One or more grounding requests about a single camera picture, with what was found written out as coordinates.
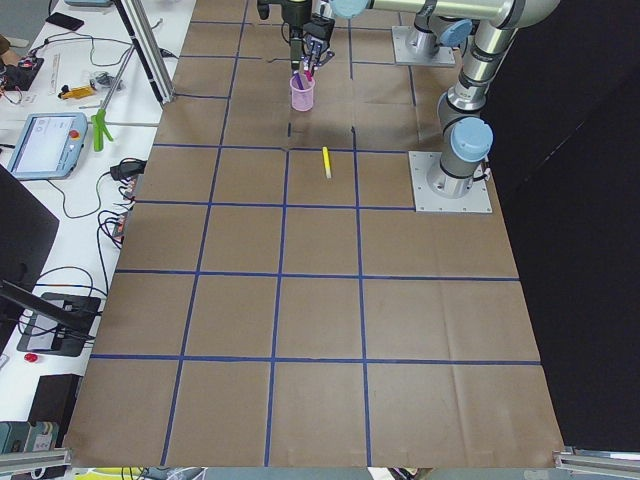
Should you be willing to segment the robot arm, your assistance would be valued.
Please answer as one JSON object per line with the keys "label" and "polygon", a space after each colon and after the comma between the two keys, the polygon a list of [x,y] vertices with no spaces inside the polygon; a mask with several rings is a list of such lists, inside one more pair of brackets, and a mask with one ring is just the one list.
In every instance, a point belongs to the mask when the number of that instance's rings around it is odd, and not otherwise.
{"label": "robot arm", "polygon": [[453,50],[464,45],[474,29],[470,19],[428,12],[424,1],[322,1],[302,24],[304,68],[313,73],[333,58],[330,39],[337,17],[350,20],[367,9],[414,14],[411,25],[391,28],[397,65],[452,68]]}
{"label": "robot arm", "polygon": [[516,32],[545,20],[558,6],[555,1],[282,1],[279,5],[289,28],[291,68],[307,76],[332,58],[336,18],[352,19],[365,10],[412,13],[415,29],[434,35],[439,45],[468,45],[457,82],[439,99],[444,148],[426,175],[430,189],[448,199],[465,196],[479,179],[475,171],[493,143],[493,132],[480,112]]}

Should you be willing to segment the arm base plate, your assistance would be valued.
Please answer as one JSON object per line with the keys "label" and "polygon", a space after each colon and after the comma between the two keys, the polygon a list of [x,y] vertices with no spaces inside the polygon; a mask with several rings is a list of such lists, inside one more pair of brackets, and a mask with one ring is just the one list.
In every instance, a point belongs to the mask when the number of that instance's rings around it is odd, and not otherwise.
{"label": "arm base plate", "polygon": [[453,49],[440,46],[430,31],[415,26],[393,26],[392,41],[397,65],[453,68],[456,65]]}
{"label": "arm base plate", "polygon": [[417,213],[491,214],[487,181],[478,166],[471,177],[448,176],[440,152],[409,151],[409,171]]}

